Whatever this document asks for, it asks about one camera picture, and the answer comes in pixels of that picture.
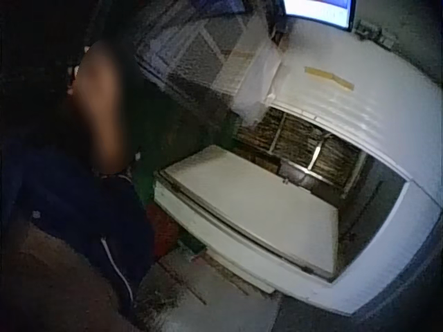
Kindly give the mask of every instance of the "monitor screen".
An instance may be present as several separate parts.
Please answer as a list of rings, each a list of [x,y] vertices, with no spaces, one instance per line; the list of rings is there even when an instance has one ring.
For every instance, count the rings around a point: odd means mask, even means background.
[[[287,15],[351,28],[355,0],[283,0]]]

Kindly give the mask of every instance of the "tiled floor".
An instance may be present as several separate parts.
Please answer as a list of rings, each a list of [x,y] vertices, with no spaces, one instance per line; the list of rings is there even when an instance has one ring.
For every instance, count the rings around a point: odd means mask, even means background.
[[[138,316],[162,332],[271,332],[280,300],[279,293],[231,281],[204,258],[189,261],[177,249],[145,278]]]

